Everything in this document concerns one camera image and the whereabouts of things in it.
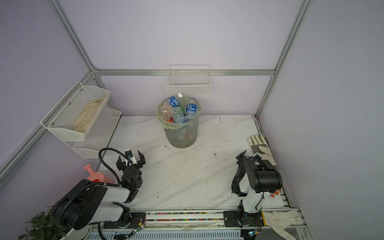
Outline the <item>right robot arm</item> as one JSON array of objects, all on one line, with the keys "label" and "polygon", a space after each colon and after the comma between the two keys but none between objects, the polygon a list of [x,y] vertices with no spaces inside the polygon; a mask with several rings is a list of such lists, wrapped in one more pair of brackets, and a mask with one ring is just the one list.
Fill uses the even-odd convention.
[{"label": "right robot arm", "polygon": [[262,205],[283,186],[283,180],[270,161],[263,160],[260,154],[252,157],[241,152],[237,159],[237,171],[231,183],[232,193],[244,197],[237,207],[236,225],[244,227],[250,217],[262,212]]}]

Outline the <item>blue label bottle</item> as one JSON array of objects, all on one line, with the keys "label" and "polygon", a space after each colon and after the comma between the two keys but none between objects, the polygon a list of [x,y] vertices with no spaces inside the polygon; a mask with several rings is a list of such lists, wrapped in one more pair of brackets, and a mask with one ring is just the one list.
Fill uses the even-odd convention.
[{"label": "blue label bottle", "polygon": [[193,104],[193,103],[187,104],[187,109],[186,109],[187,122],[193,120],[197,116],[197,110],[198,110],[197,104]]},{"label": "blue label bottle", "polygon": [[174,107],[171,110],[172,118],[174,123],[176,124],[184,124],[186,122],[186,118],[183,114],[183,111],[180,107]]},{"label": "blue label bottle", "polygon": [[179,107],[180,104],[181,104],[181,101],[182,101],[182,98],[184,97],[183,94],[181,93],[178,93],[177,95],[175,96],[171,96],[169,99],[168,99],[168,104],[172,107],[172,108],[176,108],[176,107]]}]

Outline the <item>green soda bottle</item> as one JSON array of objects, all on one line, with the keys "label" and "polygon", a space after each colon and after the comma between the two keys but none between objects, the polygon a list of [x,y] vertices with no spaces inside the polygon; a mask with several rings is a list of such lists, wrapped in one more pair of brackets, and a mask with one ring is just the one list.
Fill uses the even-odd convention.
[{"label": "green soda bottle", "polygon": [[186,106],[184,104],[180,103],[179,107],[181,108],[182,113],[185,116],[186,115]]}]

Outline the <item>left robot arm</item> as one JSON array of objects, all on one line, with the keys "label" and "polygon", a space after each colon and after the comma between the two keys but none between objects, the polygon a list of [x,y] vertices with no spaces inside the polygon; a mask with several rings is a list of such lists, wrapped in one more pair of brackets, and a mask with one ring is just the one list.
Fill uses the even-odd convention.
[{"label": "left robot arm", "polygon": [[[117,169],[122,176],[103,159],[106,151],[119,155]],[[105,224],[108,228],[137,226],[145,220],[144,213],[131,213],[128,203],[137,196],[143,184],[142,167],[146,164],[144,154],[137,160],[131,150],[124,153],[113,148],[102,148],[98,157],[116,178],[115,183],[93,182],[83,179],[52,207],[51,215],[62,227],[80,230],[87,225]]]}]

